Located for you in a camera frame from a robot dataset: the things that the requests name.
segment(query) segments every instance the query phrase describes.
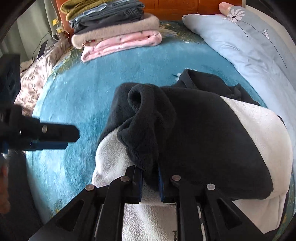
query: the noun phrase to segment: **black cable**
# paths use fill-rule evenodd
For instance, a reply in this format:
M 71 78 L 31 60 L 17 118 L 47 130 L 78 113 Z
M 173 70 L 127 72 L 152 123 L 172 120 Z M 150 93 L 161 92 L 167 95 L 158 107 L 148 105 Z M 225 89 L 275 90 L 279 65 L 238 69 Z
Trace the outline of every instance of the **black cable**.
M 43 40 L 43 39 L 45 38 L 45 36 L 48 35 L 48 34 L 50 34 L 50 32 L 48 32 L 47 34 L 45 34 L 45 35 L 42 37 L 42 39 L 40 40 L 40 42 L 39 42 L 37 48 L 34 50 L 33 55 L 32 55 L 32 63 L 31 63 L 31 65 L 30 65 L 30 67 L 31 67 L 32 64 L 33 64 L 33 57 L 34 57 L 34 54 L 35 54 L 36 50 L 38 49 L 38 47 L 39 47 L 39 45 L 41 44 L 42 40 Z

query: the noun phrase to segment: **daisy print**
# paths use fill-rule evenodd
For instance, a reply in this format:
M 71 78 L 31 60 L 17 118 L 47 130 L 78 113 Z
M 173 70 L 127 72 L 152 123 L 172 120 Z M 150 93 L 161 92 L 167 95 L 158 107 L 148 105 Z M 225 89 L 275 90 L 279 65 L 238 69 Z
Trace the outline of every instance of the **daisy print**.
M 242 20 L 242 17 L 245 16 L 244 10 L 237 9 L 234 12 L 234 9 L 231 9 L 231 11 L 227 14 L 226 18 L 229 21 L 232 21 L 234 23 L 237 23 L 237 21 Z

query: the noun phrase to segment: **olive green folded cloth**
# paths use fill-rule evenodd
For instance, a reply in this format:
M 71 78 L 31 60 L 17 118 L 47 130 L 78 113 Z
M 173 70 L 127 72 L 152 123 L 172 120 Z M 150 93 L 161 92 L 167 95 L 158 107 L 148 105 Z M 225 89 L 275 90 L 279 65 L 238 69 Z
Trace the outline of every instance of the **olive green folded cloth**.
M 110 1 L 112 0 L 68 0 L 62 4 L 61 12 L 67 14 L 66 20 L 69 21 L 86 10 Z

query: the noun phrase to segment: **wooden furniture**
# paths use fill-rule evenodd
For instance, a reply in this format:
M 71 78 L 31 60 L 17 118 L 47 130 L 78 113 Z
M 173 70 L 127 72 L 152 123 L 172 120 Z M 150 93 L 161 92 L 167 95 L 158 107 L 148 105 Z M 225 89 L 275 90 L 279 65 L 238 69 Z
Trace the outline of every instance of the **wooden furniture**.
M 59 14 L 64 28 L 73 35 L 73 29 L 70 28 L 66 15 L 60 10 L 61 5 L 66 0 L 56 0 Z M 223 0 L 140 0 L 145 4 L 144 11 L 157 16 L 160 20 L 181 20 L 183 15 L 190 13 L 199 13 L 202 15 L 217 14 L 219 12 L 219 3 Z M 241 6 L 242 0 L 227 0 L 228 3 Z

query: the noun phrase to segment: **dark gray folded shirt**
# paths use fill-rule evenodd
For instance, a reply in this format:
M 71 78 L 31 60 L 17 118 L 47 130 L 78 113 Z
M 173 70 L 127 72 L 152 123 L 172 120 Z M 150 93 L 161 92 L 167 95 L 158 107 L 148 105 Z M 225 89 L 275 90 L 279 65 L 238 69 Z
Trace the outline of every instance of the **dark gray folded shirt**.
M 142 8 L 134 7 L 130 9 L 125 9 L 117 14 L 113 14 L 102 19 L 81 21 L 75 26 L 74 34 L 83 34 L 98 28 L 105 28 L 117 24 L 136 22 L 141 20 L 143 18 L 143 15 L 144 12 Z
M 119 2 L 119 1 L 108 2 L 106 7 L 99 12 L 94 12 L 83 17 L 79 16 L 71 20 L 70 27 L 75 28 L 81 22 L 100 20 L 112 15 L 115 15 L 117 13 L 120 13 L 127 9 L 131 9 L 131 8 L 140 9 L 144 7 L 145 5 L 139 2 L 139 0 L 131 0 L 131 1 L 124 1 L 124 2 Z

